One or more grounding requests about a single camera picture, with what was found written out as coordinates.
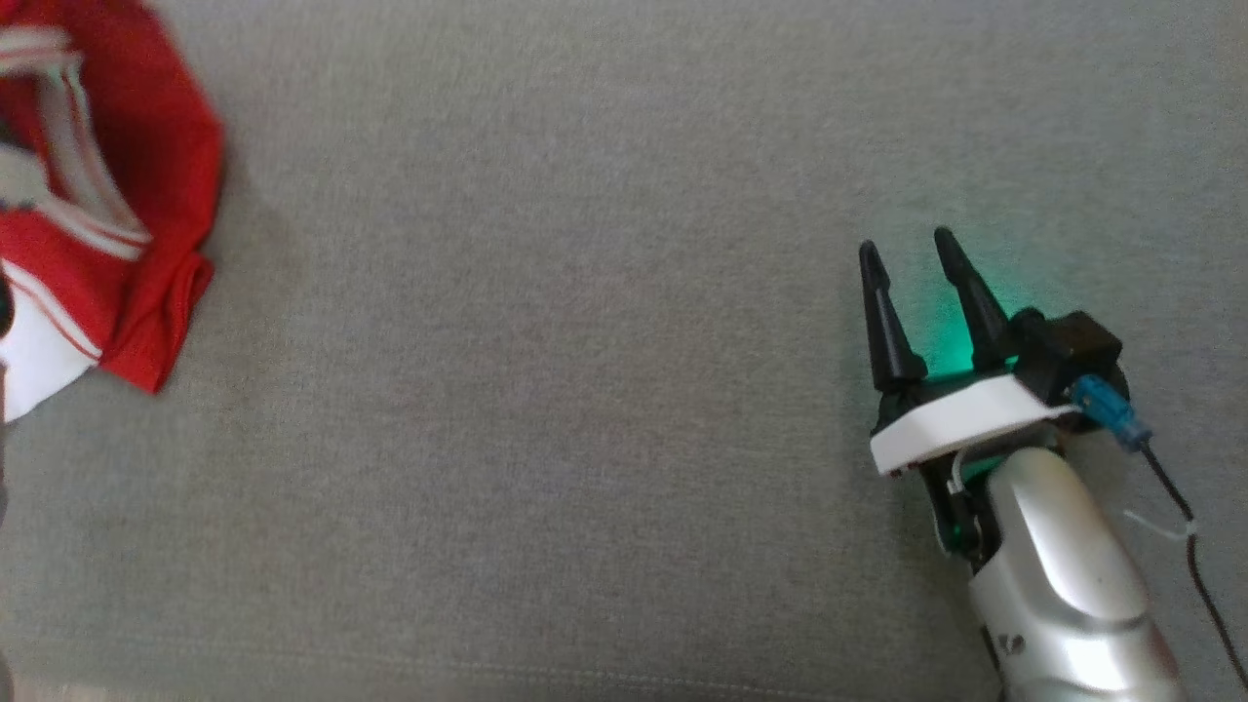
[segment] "silver robot arm casing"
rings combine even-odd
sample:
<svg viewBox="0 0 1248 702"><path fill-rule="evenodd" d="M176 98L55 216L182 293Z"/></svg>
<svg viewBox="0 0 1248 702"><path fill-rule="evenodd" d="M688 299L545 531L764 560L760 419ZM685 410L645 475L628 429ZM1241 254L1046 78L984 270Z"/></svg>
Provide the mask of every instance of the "silver robot arm casing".
<svg viewBox="0 0 1248 702"><path fill-rule="evenodd" d="M988 480L1001 546L971 580L1010 700L1187 700L1148 592L1071 466L1021 448Z"/></svg>

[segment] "black wire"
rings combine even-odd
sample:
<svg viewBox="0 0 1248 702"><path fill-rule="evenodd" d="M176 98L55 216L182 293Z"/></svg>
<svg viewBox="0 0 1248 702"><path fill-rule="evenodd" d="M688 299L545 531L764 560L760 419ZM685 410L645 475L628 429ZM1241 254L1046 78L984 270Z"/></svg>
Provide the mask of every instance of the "black wire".
<svg viewBox="0 0 1248 702"><path fill-rule="evenodd" d="M1188 521L1188 525L1196 520L1192 515L1192 507L1179 493L1178 488L1174 487L1174 482L1171 481L1169 476L1166 475L1166 468L1162 467L1162 462L1157 460L1157 455L1153 453L1151 446L1146 441L1141 447L1141 452L1144 455L1144 460L1148 461L1148 467L1153 470L1153 475L1161 481L1162 487L1169 493L1171 500L1178 505L1181 512L1183 512L1183 518ZM1201 577L1201 567L1196 562L1196 533L1187 535L1187 571L1192 575L1192 583L1196 585L1196 591L1201 596L1201 601L1204 602L1204 608L1209 612L1209 618L1213 620L1213 628L1218 631L1218 638L1222 640L1222 650L1226 651L1227 658L1231 661L1231 667L1234 668L1236 675L1239 676L1239 685L1243 686L1244 691L1248 691L1248 672L1244 671L1243 661L1239 660L1239 652L1236 650L1234 641L1231 640L1231 633L1227 631L1227 622L1222 620L1222 612L1218 611L1217 605L1213 603L1213 597L1209 595L1209 588L1204 586L1204 578Z"/></svg>

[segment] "blue connector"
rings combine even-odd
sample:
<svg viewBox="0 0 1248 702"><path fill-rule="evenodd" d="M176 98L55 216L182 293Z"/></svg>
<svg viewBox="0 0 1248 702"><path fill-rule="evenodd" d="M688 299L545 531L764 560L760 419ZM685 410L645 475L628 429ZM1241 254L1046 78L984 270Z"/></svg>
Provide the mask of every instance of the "blue connector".
<svg viewBox="0 0 1248 702"><path fill-rule="evenodd" d="M1075 381L1071 401L1092 421L1109 430L1128 453L1139 451L1153 436L1153 430L1136 418L1131 403L1099 376L1087 375Z"/></svg>

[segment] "textured fabric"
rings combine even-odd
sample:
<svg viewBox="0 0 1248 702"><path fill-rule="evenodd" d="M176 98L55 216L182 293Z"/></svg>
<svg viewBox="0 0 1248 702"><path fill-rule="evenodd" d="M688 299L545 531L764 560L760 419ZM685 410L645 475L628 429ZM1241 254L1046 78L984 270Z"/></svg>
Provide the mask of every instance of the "textured fabric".
<svg viewBox="0 0 1248 702"><path fill-rule="evenodd" d="M226 122L166 392L9 436L30 675L222 700L993 700L867 432L860 240L934 370L931 230L1126 344L1248 641L1231 2L170 0ZM1234 681L1147 468L1073 461L1194 700Z"/></svg>

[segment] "folded fabric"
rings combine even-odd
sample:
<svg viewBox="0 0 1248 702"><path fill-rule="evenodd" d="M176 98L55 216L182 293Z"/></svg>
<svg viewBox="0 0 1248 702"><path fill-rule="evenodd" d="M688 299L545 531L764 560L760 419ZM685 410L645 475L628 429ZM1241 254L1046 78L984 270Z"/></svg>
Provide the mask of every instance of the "folded fabric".
<svg viewBox="0 0 1248 702"><path fill-rule="evenodd" d="M5 418L95 365L156 392L212 276L220 124L137 1L0 0L0 119L39 165L0 155Z"/></svg>

